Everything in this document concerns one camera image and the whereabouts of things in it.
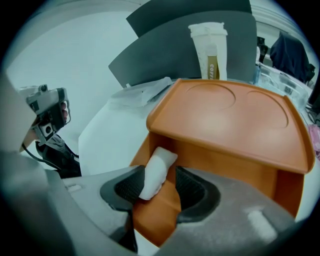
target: white tissue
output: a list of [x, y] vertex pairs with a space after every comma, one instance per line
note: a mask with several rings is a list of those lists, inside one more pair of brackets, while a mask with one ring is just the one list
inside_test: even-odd
[[158, 146], [153, 152], [144, 172], [144, 187], [139, 197], [150, 200], [161, 189], [165, 182], [170, 166], [177, 160], [178, 155]]

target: orange tray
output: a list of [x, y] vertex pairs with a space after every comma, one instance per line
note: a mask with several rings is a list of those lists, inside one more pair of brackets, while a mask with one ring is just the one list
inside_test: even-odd
[[[132, 165], [146, 165], [160, 146], [178, 154], [174, 165], [242, 180], [297, 214], [315, 155], [288, 97], [237, 82], [179, 79], [146, 124], [150, 133]], [[160, 246], [180, 211], [172, 166], [160, 192], [135, 204], [134, 227]]]

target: pink object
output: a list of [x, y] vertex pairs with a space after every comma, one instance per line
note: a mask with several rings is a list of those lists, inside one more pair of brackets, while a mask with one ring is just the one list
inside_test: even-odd
[[320, 160], [320, 128], [316, 124], [311, 124], [308, 126], [308, 131], [315, 151], [315, 156]]

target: clear plastic container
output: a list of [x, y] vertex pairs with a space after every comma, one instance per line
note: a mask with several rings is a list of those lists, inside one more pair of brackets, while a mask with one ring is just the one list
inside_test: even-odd
[[264, 66], [259, 67], [256, 86], [281, 96], [287, 95], [299, 112], [305, 109], [309, 96], [301, 85], [282, 72], [275, 72]]

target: dark gray board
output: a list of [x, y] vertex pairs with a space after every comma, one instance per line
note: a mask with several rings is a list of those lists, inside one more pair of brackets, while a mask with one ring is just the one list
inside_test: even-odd
[[189, 25], [224, 22], [227, 30], [227, 77], [253, 80], [257, 54], [255, 18], [239, 11], [206, 11], [171, 20], [144, 34], [109, 65], [122, 87], [164, 77], [200, 78], [201, 72]]
[[126, 20], [138, 37], [174, 19], [203, 12], [238, 11], [252, 14], [249, 0], [151, 0]]

